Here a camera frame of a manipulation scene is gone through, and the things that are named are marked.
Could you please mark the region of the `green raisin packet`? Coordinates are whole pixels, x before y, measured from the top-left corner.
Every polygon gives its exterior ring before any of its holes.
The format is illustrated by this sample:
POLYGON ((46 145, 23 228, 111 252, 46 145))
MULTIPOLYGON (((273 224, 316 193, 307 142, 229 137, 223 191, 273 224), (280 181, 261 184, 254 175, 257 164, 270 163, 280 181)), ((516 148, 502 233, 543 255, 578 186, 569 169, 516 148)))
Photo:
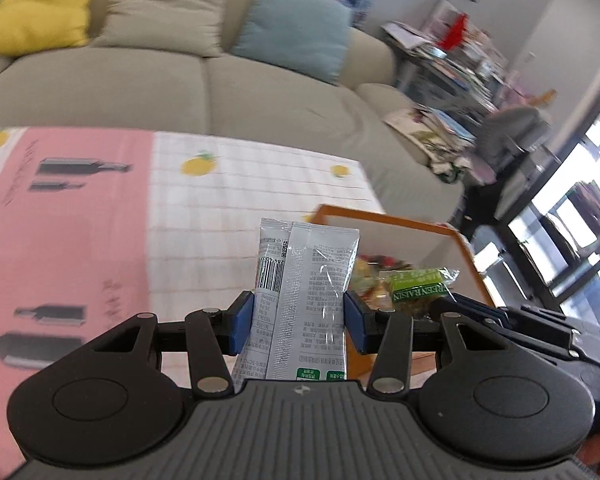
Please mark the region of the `green raisin packet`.
POLYGON ((440 268, 411 269, 384 274, 393 310, 405 312, 412 318, 429 318, 434 300, 451 296, 450 287, 460 271, 440 268))

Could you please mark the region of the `silver white snack packet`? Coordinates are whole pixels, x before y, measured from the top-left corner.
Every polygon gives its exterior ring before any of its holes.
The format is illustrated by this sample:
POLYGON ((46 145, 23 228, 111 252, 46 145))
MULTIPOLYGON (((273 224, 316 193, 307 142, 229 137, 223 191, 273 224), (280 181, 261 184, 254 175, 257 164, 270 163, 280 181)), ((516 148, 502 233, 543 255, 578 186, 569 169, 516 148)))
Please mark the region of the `silver white snack packet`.
POLYGON ((347 378, 344 294, 360 231, 264 218, 249 336, 233 368, 250 379, 333 382, 347 378))

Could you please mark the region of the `yellow noodle snack packet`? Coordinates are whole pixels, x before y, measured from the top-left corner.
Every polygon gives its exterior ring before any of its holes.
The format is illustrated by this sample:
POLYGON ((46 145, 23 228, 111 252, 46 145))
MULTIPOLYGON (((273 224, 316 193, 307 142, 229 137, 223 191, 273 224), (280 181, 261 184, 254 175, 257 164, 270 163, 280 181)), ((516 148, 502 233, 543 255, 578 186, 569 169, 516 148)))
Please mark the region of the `yellow noodle snack packet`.
POLYGON ((413 268, 411 263, 390 256, 359 255, 355 259, 349 289, 372 310, 392 309, 390 292, 382 276, 413 268))

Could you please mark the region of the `orange rimmed white storage box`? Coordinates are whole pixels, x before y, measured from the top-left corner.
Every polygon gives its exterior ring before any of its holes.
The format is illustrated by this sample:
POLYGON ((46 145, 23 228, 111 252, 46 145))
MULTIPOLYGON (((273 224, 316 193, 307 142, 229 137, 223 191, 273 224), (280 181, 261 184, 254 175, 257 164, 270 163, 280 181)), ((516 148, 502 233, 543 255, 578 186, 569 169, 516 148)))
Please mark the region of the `orange rimmed white storage box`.
POLYGON ((309 222, 358 230, 350 289, 373 310, 403 310, 423 320, 432 300, 446 295, 493 304, 468 243, 450 226, 328 205, 309 222))

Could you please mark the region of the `pink white lemon tablecloth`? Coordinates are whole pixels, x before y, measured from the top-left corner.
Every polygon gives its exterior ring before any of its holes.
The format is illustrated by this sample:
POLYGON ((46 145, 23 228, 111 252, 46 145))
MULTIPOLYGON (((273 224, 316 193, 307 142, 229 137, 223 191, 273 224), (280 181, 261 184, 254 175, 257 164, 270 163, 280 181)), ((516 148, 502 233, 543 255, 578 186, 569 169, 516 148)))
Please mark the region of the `pink white lemon tablecloth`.
POLYGON ((20 382, 130 316, 227 307, 262 218, 380 211, 353 159, 193 133, 0 128, 0 479, 20 382))

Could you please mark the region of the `pile of magazines on sofa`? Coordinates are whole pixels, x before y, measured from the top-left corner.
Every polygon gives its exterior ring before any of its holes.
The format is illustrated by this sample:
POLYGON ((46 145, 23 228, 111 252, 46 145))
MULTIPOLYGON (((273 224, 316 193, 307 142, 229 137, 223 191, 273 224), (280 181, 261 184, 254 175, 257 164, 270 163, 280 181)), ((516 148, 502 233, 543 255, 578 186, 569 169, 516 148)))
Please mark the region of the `pile of magazines on sofa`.
POLYGON ((471 170, 469 154, 476 138, 441 110, 426 106, 402 108, 387 114, 384 123, 414 159, 442 182, 455 183, 471 170))

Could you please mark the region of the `cluttered bookshelf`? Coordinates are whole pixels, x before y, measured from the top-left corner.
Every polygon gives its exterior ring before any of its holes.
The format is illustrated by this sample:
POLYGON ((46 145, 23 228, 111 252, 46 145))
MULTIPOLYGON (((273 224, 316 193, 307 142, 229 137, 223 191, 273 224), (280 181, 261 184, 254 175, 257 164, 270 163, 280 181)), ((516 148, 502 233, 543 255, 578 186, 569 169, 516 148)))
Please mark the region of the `cluttered bookshelf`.
POLYGON ((439 0, 419 28, 393 21, 381 27, 396 55, 396 88, 412 101, 475 124, 497 110, 535 97, 519 85, 535 59, 511 68, 491 36, 448 0, 439 0))

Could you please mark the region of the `beige sofa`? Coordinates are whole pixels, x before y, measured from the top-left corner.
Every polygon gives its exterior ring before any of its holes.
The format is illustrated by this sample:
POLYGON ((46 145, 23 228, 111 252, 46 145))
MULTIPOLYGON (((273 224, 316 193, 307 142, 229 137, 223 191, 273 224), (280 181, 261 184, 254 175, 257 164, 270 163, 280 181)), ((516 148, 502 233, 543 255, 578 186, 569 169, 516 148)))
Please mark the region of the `beige sofa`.
POLYGON ((394 64, 356 29, 336 84, 229 53, 86 46, 0 58, 0 127, 187 132, 350 158, 388 214, 445 222, 464 188, 437 178, 387 125, 410 104, 393 87, 394 64))

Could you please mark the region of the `light blue cushion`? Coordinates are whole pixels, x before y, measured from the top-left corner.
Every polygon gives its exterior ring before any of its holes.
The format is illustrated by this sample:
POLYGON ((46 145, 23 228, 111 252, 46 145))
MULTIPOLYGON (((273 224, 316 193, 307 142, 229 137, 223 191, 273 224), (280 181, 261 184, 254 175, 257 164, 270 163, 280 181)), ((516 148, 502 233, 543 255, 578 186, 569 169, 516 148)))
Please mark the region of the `light blue cushion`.
POLYGON ((253 0, 230 53, 336 84, 351 10, 337 0, 253 0))

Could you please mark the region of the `beige cushion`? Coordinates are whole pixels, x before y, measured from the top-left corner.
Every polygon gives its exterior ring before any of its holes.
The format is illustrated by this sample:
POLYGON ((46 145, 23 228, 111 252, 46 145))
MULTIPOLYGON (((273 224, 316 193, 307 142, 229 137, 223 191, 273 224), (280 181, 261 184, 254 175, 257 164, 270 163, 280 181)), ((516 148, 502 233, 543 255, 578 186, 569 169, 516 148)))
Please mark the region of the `beige cushion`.
POLYGON ((216 58, 224 6, 225 0, 109 0, 93 44, 216 58))

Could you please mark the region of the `yellow cushion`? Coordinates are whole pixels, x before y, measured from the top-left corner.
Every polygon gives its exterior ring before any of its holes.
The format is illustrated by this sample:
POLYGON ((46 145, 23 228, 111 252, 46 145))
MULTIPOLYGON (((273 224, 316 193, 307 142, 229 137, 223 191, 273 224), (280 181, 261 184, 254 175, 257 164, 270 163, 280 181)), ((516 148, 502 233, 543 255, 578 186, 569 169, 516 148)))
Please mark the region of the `yellow cushion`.
POLYGON ((20 58, 90 41, 91 0, 0 0, 0 55, 20 58))

